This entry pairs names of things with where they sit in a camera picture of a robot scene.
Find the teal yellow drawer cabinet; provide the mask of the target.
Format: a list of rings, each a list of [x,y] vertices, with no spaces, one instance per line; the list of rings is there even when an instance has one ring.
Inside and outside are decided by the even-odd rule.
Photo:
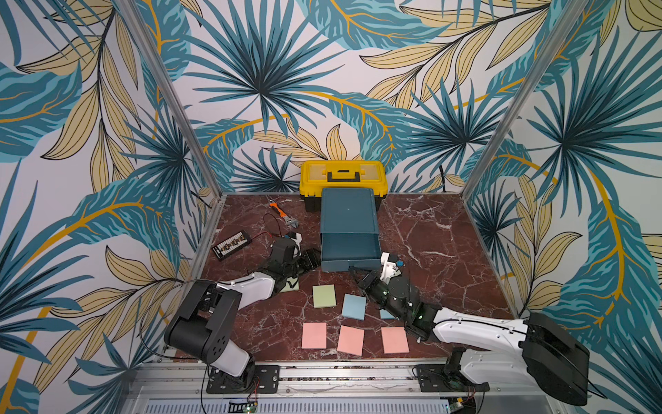
[[[369,188],[323,190],[320,229],[323,272],[381,267],[377,213],[374,192]]]

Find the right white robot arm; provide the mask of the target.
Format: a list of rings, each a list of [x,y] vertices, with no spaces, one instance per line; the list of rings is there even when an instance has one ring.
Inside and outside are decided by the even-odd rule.
[[[383,280],[377,269],[352,267],[349,272],[372,303],[403,322],[407,334],[422,342],[455,345],[445,366],[451,381],[536,385],[567,405],[587,405],[590,352],[547,315],[474,316],[423,302],[403,274]]]

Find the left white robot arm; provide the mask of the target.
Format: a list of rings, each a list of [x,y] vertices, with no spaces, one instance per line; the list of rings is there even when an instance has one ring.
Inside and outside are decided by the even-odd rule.
[[[254,359],[231,340],[236,316],[320,267],[322,252],[300,243],[298,233],[276,238],[267,260],[245,277],[195,281],[165,329],[165,344],[232,379],[248,377]]]

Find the green sticky note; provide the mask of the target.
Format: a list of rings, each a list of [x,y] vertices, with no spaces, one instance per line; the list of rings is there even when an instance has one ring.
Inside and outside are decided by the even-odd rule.
[[[316,309],[330,308],[337,305],[334,285],[313,287],[313,305]]]
[[[298,278],[288,278],[283,288],[280,290],[281,293],[295,292],[300,289],[299,279]]]

